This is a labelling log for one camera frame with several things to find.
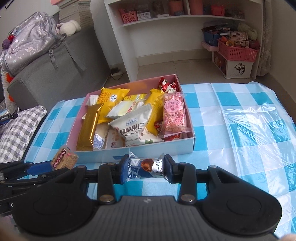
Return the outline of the red white snack packet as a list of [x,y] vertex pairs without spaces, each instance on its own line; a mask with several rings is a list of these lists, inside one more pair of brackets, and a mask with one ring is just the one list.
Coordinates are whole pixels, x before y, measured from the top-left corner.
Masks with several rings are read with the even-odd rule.
[[169,84],[166,78],[161,77],[159,81],[158,90],[161,90],[165,93],[175,93],[178,91],[177,83],[174,81],[171,84]]

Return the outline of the silver grey backpack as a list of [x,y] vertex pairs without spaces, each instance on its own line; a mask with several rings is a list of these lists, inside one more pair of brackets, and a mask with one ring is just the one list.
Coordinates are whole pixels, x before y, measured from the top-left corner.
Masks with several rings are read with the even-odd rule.
[[36,12],[10,32],[14,35],[8,49],[2,51],[1,69],[16,76],[31,62],[58,47],[65,34],[57,32],[54,18],[47,13]]

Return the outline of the pink rice crispy bar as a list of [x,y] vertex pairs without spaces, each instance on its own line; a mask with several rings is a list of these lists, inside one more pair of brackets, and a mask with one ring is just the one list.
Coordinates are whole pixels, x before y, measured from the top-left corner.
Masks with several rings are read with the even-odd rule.
[[163,95],[163,128],[165,131],[189,133],[184,94],[182,92]]

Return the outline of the yellow Member's Mark snack bag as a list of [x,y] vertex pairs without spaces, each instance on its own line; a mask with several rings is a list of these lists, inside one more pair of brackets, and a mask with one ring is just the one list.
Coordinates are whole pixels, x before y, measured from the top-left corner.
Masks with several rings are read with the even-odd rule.
[[108,118],[107,115],[117,104],[119,104],[119,102],[121,102],[127,96],[129,91],[129,89],[125,88],[101,89],[101,93],[96,102],[97,104],[102,104],[98,124],[108,123],[111,121],[111,118]]

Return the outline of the lotus root chip packet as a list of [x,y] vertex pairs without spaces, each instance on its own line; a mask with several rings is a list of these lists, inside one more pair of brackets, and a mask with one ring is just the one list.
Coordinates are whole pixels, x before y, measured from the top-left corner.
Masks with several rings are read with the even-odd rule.
[[117,130],[109,129],[106,137],[106,149],[122,148],[125,146],[124,139],[118,134]]

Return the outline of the white crumpled snack packet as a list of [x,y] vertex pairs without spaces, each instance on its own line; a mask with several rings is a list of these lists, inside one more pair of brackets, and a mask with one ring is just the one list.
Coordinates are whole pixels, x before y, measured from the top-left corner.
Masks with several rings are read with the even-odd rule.
[[90,95],[89,100],[87,101],[86,105],[87,106],[92,106],[95,105],[98,101],[99,95]]

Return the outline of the white plush toy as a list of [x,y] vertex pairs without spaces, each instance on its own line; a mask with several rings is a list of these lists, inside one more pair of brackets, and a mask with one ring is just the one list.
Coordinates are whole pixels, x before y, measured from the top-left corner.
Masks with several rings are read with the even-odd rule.
[[56,26],[56,32],[60,35],[65,34],[67,37],[81,31],[80,24],[75,20],[70,20],[66,23],[59,23]]

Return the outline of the stack of books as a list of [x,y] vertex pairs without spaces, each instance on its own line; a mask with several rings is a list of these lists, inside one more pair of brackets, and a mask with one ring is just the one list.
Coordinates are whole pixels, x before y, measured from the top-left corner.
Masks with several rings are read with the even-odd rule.
[[60,23],[76,21],[81,28],[93,26],[93,17],[90,10],[91,0],[63,0],[51,1],[51,5],[59,8]]

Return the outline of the long yellow snack pack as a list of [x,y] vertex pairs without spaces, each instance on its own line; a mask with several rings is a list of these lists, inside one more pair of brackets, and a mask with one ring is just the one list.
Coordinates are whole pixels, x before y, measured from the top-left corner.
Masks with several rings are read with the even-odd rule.
[[155,136],[159,134],[163,120],[163,95],[163,91],[153,88],[150,90],[150,95],[145,101],[145,105],[150,104],[152,107],[152,113],[146,128]]

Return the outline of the white pecan kernel bag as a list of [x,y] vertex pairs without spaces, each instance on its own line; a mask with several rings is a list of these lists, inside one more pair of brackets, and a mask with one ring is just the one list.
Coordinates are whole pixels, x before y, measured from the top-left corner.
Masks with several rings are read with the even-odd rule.
[[125,147],[164,142],[146,128],[151,113],[151,105],[143,105],[131,113],[111,121],[109,125],[117,130],[118,134],[124,139]]

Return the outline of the blue truffle candy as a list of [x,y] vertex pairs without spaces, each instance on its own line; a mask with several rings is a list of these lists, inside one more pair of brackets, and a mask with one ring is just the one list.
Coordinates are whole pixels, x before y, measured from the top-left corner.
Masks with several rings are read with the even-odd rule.
[[140,158],[130,152],[126,181],[164,178],[164,154],[158,158]]

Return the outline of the brown biscuit packet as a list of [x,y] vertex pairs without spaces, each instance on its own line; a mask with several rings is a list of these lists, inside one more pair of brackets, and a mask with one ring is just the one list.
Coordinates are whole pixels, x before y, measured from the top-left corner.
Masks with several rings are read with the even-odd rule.
[[78,160],[78,155],[72,152],[66,145],[63,145],[51,161],[54,170],[68,168],[73,169]]

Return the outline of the cream yellow snack packet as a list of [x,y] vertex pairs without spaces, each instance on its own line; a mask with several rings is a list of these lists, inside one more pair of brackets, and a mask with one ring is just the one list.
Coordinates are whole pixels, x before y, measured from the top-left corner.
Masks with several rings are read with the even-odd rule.
[[132,111],[140,108],[144,105],[142,100],[133,100],[133,101],[121,101],[111,111],[107,114],[107,118],[116,119]]

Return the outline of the gold wafer bar pack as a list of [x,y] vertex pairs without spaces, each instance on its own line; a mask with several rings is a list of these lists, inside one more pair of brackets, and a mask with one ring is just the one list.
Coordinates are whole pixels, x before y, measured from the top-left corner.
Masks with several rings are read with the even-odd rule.
[[87,113],[78,136],[78,141],[76,145],[77,151],[93,150],[95,130],[102,106],[103,104],[88,106]]

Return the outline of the small red shelf basket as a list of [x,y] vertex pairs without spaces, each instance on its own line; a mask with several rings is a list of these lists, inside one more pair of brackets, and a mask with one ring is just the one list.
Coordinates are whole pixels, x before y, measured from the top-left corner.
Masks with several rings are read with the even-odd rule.
[[225,16],[225,6],[212,4],[211,5],[211,14],[213,16]]

